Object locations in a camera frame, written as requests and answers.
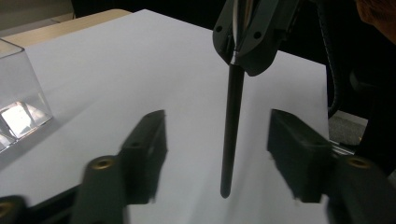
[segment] white table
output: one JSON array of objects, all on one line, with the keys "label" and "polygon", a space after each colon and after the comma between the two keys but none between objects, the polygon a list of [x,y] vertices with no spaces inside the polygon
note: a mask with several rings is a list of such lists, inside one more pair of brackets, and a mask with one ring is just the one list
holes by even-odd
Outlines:
[{"label": "white table", "polygon": [[327,223],[324,204],[296,204],[266,151],[271,108],[328,136],[324,66],[279,52],[266,72],[246,78],[225,200],[228,67],[211,31],[144,10],[27,53],[55,119],[0,155],[0,196],[33,205],[77,185],[88,161],[116,154],[145,114],[165,109],[169,152],[156,203],[129,206],[132,223]]}]

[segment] metal rod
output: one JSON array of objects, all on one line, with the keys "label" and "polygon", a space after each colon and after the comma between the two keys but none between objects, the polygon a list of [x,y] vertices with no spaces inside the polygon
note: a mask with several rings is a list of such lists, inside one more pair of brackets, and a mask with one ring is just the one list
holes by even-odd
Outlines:
[{"label": "metal rod", "polygon": [[233,182],[233,161],[236,137],[238,135],[244,75],[245,71],[242,67],[230,64],[220,187],[220,193],[223,198],[227,198],[230,195]]}]

